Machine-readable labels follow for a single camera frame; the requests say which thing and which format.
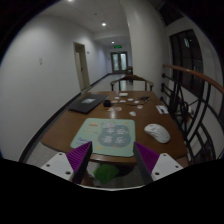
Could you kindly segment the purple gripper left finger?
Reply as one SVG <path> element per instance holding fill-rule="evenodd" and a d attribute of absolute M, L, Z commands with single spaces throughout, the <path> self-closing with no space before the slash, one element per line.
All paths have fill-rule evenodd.
<path fill-rule="evenodd" d="M 42 169 L 65 180 L 80 184 L 92 154 L 92 142 L 87 142 L 68 153 L 59 152 Z"/>

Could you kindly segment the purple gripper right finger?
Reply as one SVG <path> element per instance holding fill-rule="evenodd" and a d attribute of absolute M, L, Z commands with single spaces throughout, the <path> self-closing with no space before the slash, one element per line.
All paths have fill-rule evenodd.
<path fill-rule="evenodd" d="M 134 143 L 133 151 L 145 185 L 182 169 L 167 153 L 158 154 L 137 142 Z"/>

